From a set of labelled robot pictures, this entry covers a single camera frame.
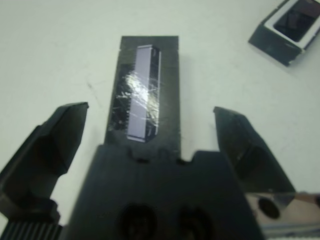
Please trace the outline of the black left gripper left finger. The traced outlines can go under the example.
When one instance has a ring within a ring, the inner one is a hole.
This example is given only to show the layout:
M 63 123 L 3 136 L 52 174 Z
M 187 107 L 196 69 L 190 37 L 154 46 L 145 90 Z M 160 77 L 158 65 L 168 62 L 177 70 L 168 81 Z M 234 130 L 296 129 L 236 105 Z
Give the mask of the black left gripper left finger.
M 81 144 L 88 107 L 87 102 L 58 107 L 1 171 L 0 212 L 8 220 L 59 220 L 51 194 Z

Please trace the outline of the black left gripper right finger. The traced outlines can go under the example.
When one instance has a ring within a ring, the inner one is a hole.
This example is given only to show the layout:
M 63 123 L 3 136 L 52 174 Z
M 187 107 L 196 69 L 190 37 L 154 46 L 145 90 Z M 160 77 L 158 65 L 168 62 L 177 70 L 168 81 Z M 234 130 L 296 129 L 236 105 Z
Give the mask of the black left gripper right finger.
M 217 106 L 213 112 L 219 150 L 232 164 L 246 192 L 296 191 L 266 142 L 245 115 Z

